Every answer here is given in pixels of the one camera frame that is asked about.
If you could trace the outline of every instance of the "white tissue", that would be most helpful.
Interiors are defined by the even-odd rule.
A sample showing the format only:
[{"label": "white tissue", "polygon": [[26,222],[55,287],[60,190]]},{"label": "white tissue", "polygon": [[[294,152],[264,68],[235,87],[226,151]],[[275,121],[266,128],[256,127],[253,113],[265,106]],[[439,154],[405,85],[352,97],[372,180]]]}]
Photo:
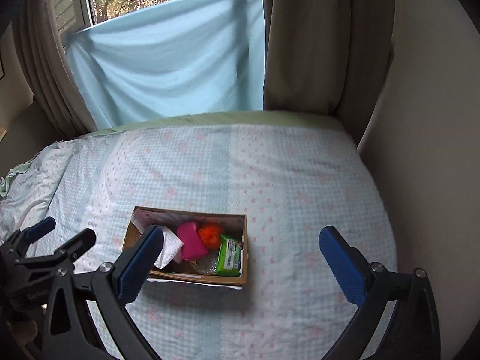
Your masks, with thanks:
[{"label": "white tissue", "polygon": [[160,255],[155,261],[155,266],[159,269],[165,268],[167,264],[172,261],[177,254],[180,253],[180,249],[183,246],[183,242],[171,231],[168,227],[163,227],[163,249]]}]

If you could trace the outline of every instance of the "light blue cloth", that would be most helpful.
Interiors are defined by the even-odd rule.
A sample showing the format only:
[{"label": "light blue cloth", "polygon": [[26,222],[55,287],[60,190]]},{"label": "light blue cloth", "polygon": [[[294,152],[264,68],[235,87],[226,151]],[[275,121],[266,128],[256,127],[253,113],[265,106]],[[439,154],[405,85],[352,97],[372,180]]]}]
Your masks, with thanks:
[{"label": "light blue cloth", "polygon": [[172,0],[71,35],[67,60],[98,129],[261,110],[262,0]]}]

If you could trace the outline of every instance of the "mattress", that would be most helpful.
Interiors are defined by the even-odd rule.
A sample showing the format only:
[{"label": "mattress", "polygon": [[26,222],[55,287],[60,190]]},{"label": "mattress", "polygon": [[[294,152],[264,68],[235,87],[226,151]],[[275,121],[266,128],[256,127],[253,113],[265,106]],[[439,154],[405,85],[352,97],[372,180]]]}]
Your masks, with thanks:
[{"label": "mattress", "polygon": [[135,206],[245,214],[250,273],[243,290],[146,283],[127,310],[163,359],[321,358],[356,306],[320,254],[319,230],[335,226],[369,261],[396,269],[392,229],[353,140],[330,117],[234,112],[195,119],[46,148],[0,199],[0,236],[53,216],[57,229],[30,251],[40,256],[92,228],[97,244],[76,262],[84,272],[118,257]]}]

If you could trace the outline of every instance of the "cardboard box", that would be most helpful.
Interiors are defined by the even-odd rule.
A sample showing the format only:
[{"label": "cardboard box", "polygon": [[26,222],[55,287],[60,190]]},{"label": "cardboard box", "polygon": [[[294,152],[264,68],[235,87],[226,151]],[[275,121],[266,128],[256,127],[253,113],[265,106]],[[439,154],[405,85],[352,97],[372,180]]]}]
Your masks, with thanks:
[{"label": "cardboard box", "polygon": [[[167,226],[170,230],[176,231],[178,225],[189,221],[197,221],[199,223],[211,220],[219,222],[225,228],[225,231],[232,234],[240,234],[243,242],[243,250],[241,256],[241,275],[239,277],[221,277],[221,276],[207,276],[201,275],[194,271],[189,262],[183,261],[179,265],[178,273],[167,273],[153,267],[150,271],[149,279],[163,279],[168,281],[180,281],[187,283],[196,283],[204,285],[214,285],[222,287],[239,287],[241,288],[248,278],[248,235],[247,235],[247,218],[244,215],[229,215],[229,214],[205,214],[203,212],[189,212],[189,211],[174,211],[162,210],[148,207],[135,207],[136,209],[148,210],[157,212],[163,217],[162,222],[158,223],[161,226]],[[130,221],[125,239],[123,241],[123,250],[132,246],[140,238],[141,234],[135,225]]]}]

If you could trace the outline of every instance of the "green sheet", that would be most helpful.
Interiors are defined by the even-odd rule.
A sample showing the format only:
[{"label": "green sheet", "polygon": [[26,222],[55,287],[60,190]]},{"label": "green sheet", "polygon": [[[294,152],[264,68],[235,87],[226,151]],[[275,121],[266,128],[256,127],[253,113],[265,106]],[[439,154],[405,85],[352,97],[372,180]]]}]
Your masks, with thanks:
[{"label": "green sheet", "polygon": [[150,128],[164,126],[214,126],[230,124],[257,124],[285,127],[327,128],[343,130],[342,124],[331,116],[304,114],[286,111],[232,111],[211,112],[199,115],[174,116],[166,119],[149,120],[141,123],[107,128],[92,132],[89,135],[104,135],[112,132],[132,130],[134,128]]}]

